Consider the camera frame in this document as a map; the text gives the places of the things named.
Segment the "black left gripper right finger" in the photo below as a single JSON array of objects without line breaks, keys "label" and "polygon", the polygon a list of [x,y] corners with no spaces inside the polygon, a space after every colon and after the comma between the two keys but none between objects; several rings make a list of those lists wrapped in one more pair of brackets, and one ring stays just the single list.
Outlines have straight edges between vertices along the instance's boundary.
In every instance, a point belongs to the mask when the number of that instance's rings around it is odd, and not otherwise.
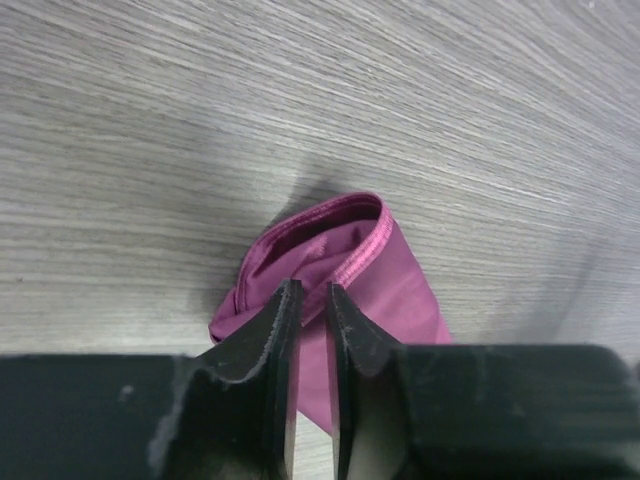
[{"label": "black left gripper right finger", "polygon": [[327,294],[339,479],[635,479],[639,383],[598,345],[416,345]]}]

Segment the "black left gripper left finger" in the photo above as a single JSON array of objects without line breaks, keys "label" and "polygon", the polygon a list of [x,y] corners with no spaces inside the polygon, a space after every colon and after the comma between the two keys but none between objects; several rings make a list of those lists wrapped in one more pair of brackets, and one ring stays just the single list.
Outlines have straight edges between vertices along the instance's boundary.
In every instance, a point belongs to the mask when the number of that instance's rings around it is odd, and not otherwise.
[{"label": "black left gripper left finger", "polygon": [[288,479],[301,284],[184,355],[1,359],[5,479]]}]

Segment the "magenta satin napkin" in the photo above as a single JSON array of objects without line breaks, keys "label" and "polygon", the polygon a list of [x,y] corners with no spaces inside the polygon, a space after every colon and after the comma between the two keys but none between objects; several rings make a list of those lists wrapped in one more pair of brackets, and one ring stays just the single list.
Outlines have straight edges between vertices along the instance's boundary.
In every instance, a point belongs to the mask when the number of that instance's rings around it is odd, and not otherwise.
[{"label": "magenta satin napkin", "polygon": [[330,199],[263,233],[209,325],[221,341],[262,309],[285,279],[304,289],[298,410],[330,431],[324,309],[328,284],[345,289],[372,321],[409,344],[449,344],[449,329],[391,210],[372,193]]}]

